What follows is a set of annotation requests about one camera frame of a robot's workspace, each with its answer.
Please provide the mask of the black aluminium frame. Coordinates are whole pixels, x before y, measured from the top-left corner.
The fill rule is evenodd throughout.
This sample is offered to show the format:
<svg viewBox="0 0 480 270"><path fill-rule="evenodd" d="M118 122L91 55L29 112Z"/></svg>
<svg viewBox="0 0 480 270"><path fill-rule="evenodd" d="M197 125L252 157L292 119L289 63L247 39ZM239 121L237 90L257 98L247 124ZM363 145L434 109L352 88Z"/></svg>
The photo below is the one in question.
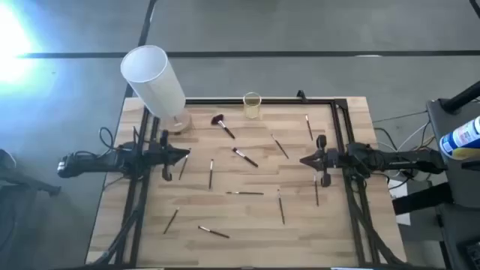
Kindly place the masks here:
<svg viewBox="0 0 480 270"><path fill-rule="evenodd" d="M342 172L332 170L331 185L318 187L317 207L314 174L317 179L319 175L299 162L316 148L305 114L313 135L325 134L331 147L350 140L375 141L363 97L318 98L307 103L298 98L269 98L262 102L257 119L245 117L239 98L191 100L187 108L191 129L169 137L175 147L191 151L181 180L184 159L171 169L172 181L162 178L160 167L151 171L146 183L130 184L118 174L108 175L109 187L100 198L88 262L96 261L111 245L126 208L143 204L142 221L133 226L109 267L285 270L389 264L387 257L373 255L372 240L351 217ZM219 125L211 125L218 114L224 114L223 123L235 139ZM234 153L234 147L259 167ZM214 166L209 190L211 159ZM164 235L177 207L179 212ZM199 225L230 238L198 229Z"/></svg>

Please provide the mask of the thick makeup brush silver ferrule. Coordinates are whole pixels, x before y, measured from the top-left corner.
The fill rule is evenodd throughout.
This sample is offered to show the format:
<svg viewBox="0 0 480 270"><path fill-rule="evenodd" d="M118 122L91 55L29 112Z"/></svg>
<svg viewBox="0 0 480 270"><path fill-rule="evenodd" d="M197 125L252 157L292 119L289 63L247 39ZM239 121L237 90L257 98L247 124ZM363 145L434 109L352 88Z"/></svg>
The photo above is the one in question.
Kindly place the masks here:
<svg viewBox="0 0 480 270"><path fill-rule="evenodd" d="M242 157L244 160L246 160L249 164L251 164L252 166L258 168L259 165L253 161L252 159L250 159L246 154L244 154L243 152L241 152L240 150L238 150L237 148L232 148L232 151L234 153L236 153L238 156Z"/></svg>

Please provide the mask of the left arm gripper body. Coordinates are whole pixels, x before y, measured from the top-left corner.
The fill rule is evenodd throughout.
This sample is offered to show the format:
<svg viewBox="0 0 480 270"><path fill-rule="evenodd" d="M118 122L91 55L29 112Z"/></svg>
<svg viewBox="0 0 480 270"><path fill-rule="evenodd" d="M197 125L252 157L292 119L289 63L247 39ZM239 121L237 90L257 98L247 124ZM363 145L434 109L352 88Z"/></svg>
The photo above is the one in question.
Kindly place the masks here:
<svg viewBox="0 0 480 270"><path fill-rule="evenodd" d="M151 144L144 151L144 163L149 166L157 166L164 163L163 149L160 144Z"/></svg>

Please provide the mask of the grey cart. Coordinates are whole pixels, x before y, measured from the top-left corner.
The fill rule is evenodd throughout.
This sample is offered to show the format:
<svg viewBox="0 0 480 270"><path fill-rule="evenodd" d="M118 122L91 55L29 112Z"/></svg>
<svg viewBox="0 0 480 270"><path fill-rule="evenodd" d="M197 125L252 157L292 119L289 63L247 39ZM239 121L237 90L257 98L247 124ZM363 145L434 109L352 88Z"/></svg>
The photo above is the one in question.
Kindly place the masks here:
<svg viewBox="0 0 480 270"><path fill-rule="evenodd" d="M437 139L480 116L480 103L468 103L458 113L449 114L440 102L428 101L427 113ZM437 207L442 217L443 241L454 270L470 270L463 244L480 240L480 172L462 169L459 160L444 157L445 172L454 202Z"/></svg>

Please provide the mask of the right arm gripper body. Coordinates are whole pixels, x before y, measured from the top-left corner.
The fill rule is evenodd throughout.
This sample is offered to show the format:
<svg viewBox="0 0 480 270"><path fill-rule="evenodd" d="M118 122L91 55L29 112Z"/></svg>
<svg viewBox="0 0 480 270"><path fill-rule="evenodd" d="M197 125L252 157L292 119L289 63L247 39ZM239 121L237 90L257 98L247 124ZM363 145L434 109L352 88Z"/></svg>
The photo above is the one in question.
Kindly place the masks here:
<svg viewBox="0 0 480 270"><path fill-rule="evenodd" d="M330 168L344 168L350 165L350 158L340 153L336 148L330 148L328 150L328 166Z"/></svg>

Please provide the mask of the white shade wooden base lamp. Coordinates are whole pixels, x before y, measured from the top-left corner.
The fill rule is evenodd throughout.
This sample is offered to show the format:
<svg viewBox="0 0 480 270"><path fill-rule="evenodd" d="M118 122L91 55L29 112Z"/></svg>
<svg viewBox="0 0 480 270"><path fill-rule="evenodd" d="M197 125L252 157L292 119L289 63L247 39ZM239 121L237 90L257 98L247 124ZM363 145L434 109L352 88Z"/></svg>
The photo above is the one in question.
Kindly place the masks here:
<svg viewBox="0 0 480 270"><path fill-rule="evenodd" d="M181 133L191 127L185 93L163 49L138 46L122 59L120 70L148 111L160 119L162 130Z"/></svg>

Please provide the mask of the clear glass cup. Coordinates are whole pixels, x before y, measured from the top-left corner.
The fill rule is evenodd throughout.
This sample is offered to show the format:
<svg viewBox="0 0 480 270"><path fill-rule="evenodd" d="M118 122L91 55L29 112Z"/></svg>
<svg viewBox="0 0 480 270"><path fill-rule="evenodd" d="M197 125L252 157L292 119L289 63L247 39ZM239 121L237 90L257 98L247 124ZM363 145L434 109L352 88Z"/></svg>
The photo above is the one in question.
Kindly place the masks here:
<svg viewBox="0 0 480 270"><path fill-rule="evenodd" d="M255 119L260 114L261 96L256 92L248 92L243 97L244 115L248 119Z"/></svg>

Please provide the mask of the blue white spray can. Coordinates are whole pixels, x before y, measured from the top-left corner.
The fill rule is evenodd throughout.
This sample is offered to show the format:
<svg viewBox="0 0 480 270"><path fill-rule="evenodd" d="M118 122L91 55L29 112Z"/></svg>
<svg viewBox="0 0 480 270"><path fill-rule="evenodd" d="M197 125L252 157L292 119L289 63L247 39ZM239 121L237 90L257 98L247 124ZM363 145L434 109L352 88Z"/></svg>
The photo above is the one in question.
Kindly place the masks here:
<svg viewBox="0 0 480 270"><path fill-rule="evenodd" d="M442 136L440 151L448 158L480 158L480 115Z"/></svg>

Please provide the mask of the black pole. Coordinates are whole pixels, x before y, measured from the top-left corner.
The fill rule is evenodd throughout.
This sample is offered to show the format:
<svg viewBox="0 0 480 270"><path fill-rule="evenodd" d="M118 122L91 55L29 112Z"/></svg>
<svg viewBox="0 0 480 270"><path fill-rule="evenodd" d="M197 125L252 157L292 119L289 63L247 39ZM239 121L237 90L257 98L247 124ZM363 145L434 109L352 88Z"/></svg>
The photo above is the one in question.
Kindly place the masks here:
<svg viewBox="0 0 480 270"><path fill-rule="evenodd" d="M480 80L463 90L460 94L450 99L441 100L440 106L445 112L454 113L478 97L480 97Z"/></svg>

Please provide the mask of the fan makeup brush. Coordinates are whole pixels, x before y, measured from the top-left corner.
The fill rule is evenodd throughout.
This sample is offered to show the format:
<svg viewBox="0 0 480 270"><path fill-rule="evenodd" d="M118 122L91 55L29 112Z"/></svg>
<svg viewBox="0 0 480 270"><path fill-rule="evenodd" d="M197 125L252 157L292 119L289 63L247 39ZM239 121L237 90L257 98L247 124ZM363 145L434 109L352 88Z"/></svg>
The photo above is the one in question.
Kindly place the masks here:
<svg viewBox="0 0 480 270"><path fill-rule="evenodd" d="M218 114L211 119L211 125L219 125L232 139L235 139L235 135L224 124L224 114Z"/></svg>

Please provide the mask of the white paper sheet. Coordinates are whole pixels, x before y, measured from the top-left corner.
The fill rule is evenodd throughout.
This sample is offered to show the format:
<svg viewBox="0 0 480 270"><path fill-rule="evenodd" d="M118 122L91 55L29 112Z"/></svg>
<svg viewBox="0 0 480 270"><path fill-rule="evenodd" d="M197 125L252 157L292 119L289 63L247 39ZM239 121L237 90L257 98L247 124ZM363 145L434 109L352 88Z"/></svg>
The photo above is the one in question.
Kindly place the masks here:
<svg viewBox="0 0 480 270"><path fill-rule="evenodd" d="M390 193L392 200L397 199L399 197L405 197L408 194L407 185L403 184L402 181L391 179L387 185L388 185L388 191ZM397 214L396 221L398 224L410 226L411 225L410 214L409 213Z"/></svg>

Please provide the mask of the grey metal stand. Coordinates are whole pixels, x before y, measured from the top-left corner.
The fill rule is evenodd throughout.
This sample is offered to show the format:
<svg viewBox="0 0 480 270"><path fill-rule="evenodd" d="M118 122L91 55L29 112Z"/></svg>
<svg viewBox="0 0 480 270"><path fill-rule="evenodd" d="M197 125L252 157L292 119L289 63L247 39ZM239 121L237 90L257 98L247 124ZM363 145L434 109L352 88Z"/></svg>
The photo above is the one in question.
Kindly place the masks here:
<svg viewBox="0 0 480 270"><path fill-rule="evenodd" d="M0 180L14 185L25 185L38 191L45 191L50 196L58 195L61 190L59 186L47 184L20 172L13 155L4 149L0 149Z"/></svg>

